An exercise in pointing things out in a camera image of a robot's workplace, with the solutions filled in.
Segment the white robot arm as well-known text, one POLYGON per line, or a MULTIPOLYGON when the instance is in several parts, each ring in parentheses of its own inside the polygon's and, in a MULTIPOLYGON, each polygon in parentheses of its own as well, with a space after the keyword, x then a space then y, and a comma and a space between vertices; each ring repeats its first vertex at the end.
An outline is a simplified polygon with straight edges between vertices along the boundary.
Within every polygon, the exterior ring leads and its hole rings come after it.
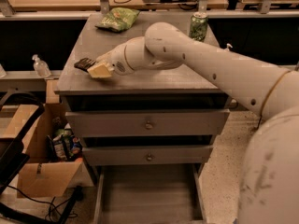
POLYGON ((166 22, 98 57, 92 77, 182 64, 259 115, 241 172, 238 224, 299 224, 299 72, 195 41, 166 22))

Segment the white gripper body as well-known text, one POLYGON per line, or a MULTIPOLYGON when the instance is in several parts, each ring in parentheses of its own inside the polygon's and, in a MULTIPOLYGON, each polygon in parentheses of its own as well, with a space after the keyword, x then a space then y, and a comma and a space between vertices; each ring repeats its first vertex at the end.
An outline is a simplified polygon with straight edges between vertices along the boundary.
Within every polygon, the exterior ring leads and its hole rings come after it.
POLYGON ((107 56, 108 70, 121 76, 139 70, 168 70, 180 66, 180 62, 161 61, 152 55, 146 48, 143 36, 118 45, 107 56))

